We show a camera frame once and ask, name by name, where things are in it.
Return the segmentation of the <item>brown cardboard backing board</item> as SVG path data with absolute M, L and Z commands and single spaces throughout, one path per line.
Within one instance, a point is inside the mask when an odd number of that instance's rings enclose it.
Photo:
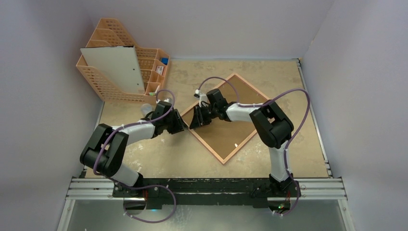
M 229 81 L 237 90 L 239 102 L 245 104 L 265 103 L 269 97 L 238 74 L 231 74 Z M 212 119 L 211 123 L 190 133 L 222 164 L 225 164 L 257 134 L 253 123 L 227 122 Z

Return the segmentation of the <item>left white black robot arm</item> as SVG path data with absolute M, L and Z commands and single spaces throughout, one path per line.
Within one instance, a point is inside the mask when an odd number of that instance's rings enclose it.
M 148 140 L 167 131 L 176 134 L 187 130 L 172 103 L 159 101 L 154 109 L 144 111 L 144 117 L 131 124 L 112 127 L 99 124 L 80 155 L 80 163 L 92 168 L 96 174 L 125 185 L 132 197 L 143 192 L 143 175 L 123 163 L 127 146 Z

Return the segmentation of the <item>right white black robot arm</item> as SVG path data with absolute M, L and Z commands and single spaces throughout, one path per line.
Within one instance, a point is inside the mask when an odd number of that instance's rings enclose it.
M 193 107 L 189 128 L 207 126 L 215 118 L 228 122 L 251 122 L 261 141 L 269 149 L 271 192 L 277 196 L 287 192 L 293 182 L 293 175 L 289 170 L 284 146 L 289 143 L 294 126 L 278 104 L 271 100 L 264 104 L 229 103 L 219 89 L 213 89 L 206 94 L 196 90 L 194 96 L 199 102 Z

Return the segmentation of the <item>pink wooden photo frame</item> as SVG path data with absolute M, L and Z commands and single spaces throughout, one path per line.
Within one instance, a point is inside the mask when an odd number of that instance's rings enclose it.
M 236 73 L 212 90 L 201 87 L 197 94 L 201 100 L 181 117 L 191 134 L 225 164 L 257 133 L 249 114 L 268 96 Z

